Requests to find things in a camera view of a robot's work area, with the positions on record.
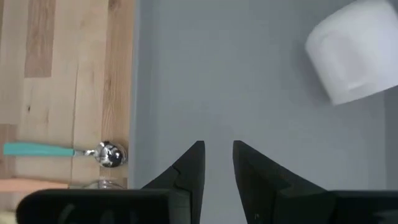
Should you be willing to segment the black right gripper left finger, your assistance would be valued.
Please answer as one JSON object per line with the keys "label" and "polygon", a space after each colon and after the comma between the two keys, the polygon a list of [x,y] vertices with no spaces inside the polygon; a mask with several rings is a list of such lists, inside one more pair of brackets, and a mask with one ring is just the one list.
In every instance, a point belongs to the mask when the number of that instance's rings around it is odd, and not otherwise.
{"label": "black right gripper left finger", "polygon": [[189,224],[200,224],[205,186],[205,142],[196,141],[170,167],[143,189],[168,189],[187,197],[185,207]]}

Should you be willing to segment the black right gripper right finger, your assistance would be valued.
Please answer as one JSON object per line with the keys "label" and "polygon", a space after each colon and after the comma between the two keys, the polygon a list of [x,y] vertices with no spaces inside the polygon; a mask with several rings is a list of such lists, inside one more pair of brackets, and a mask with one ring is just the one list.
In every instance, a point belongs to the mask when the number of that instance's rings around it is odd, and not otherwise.
{"label": "black right gripper right finger", "polygon": [[236,185],[248,223],[330,223],[335,199],[243,141],[233,143]]}

